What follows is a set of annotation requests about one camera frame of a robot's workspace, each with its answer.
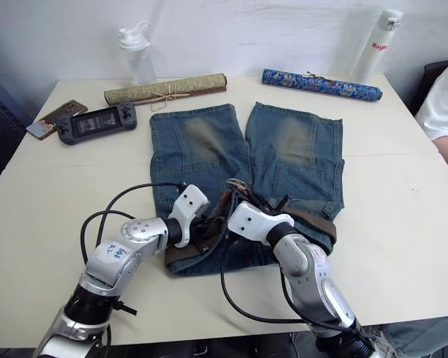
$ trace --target black chair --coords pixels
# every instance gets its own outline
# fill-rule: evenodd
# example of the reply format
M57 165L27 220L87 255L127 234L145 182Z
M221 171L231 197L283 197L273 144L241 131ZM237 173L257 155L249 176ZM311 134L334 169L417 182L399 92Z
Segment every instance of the black chair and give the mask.
M421 105L425 101L425 98L428 95L429 90L432 88L435 80L447 67L448 61L429 63L425 66L425 72L423 73L420 85L418 86L417 93L415 94L411 106L409 107L409 110L413 116L417 114Z

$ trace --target denim shorts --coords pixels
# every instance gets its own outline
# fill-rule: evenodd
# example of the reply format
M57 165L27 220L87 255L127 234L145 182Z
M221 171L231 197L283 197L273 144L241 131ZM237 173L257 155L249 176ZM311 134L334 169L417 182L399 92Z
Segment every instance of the denim shorts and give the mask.
M256 103L244 138L234 106L185 112L159 113L151 118L154 155L152 182L191 183L211 202L208 211L228 189L226 180L237 178L271 203L286 194L289 207L332 221L343 208L342 120L323 119L312 113ZM176 192L153 188L156 213L167 217ZM296 221L309 241L332 252L330 237ZM220 269L223 244L172 263L168 269L184 276L214 274ZM228 253L228 269L274 263L269 247L239 242Z

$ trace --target blue floral scroll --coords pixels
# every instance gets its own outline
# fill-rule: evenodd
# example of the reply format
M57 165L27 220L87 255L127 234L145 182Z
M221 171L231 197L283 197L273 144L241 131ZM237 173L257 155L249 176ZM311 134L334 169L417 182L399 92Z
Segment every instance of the blue floral scroll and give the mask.
M329 95L340 95L371 102L378 101L382 97L382 91L377 87L327 80L315 75L303 76L273 69L265 69L262 72L262 83L290 87L297 90L327 93Z

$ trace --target white wall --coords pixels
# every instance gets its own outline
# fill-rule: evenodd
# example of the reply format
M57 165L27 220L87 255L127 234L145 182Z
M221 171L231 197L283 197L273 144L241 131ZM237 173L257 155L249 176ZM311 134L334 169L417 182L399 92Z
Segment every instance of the white wall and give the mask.
M345 75L387 7L404 18L382 70L408 102L448 59L448 0L0 0L0 83L35 114L59 79L130 77L116 31L143 19L159 77Z

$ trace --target white shirt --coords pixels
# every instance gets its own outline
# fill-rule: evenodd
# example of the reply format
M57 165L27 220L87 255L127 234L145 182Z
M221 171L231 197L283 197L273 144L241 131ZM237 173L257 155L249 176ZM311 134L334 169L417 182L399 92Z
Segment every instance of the white shirt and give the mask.
M431 140L448 136L448 68L436 79L415 118Z

